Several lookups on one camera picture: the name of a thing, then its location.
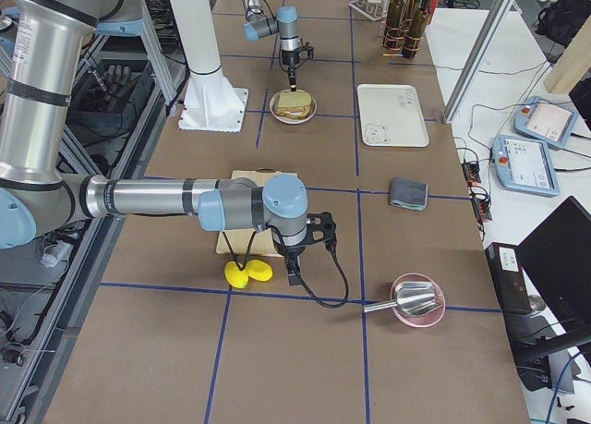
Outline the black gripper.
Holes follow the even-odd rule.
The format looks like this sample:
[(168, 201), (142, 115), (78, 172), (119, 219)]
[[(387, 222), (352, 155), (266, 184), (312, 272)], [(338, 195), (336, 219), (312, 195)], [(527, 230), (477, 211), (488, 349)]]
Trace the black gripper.
[(273, 240), (275, 250), (283, 257), (284, 264), (288, 275), (288, 284), (290, 286), (301, 285), (300, 271), (301, 268), (300, 256), (306, 250), (307, 245), (285, 245), (279, 242), (278, 239)]
[(287, 72), (288, 81), (291, 86), (291, 91), (296, 91), (296, 70), (300, 64), (300, 53), (298, 50), (282, 50), (281, 51), (281, 67)]

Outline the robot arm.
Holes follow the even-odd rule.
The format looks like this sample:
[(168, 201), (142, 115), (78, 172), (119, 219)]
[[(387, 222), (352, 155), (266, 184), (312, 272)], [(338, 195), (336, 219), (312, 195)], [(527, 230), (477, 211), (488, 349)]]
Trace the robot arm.
[(289, 91), (296, 91), (296, 71), (305, 51), (298, 32), (298, 15), (293, 6), (282, 6), (276, 13), (266, 0), (242, 0), (246, 23), (243, 32), (251, 41), (278, 35), (280, 40), (281, 67), (286, 72)]
[(207, 231), (271, 230), (291, 285), (311, 241), (302, 181), (118, 180), (62, 175), (56, 160), (83, 40), (143, 32), (142, 0), (14, 0), (20, 16), (1, 120), (1, 245), (108, 215), (197, 215)]

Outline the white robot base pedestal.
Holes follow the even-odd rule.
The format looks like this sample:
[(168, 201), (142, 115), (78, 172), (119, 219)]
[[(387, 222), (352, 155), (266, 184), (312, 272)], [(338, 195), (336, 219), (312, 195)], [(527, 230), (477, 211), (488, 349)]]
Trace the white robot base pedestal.
[(236, 133), (241, 130), (248, 90), (223, 73), (210, 0), (170, 0), (189, 69), (183, 130)]

